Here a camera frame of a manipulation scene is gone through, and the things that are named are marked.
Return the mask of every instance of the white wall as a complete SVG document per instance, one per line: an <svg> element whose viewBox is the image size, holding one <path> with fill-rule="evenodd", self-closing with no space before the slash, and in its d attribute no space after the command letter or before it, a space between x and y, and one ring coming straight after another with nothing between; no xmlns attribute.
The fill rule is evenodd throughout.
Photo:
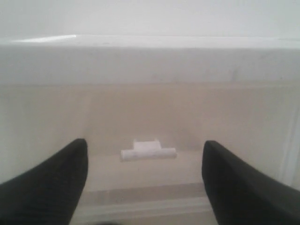
<svg viewBox="0 0 300 225"><path fill-rule="evenodd" d="M0 37L300 37L298 0L1 0Z"/></svg>

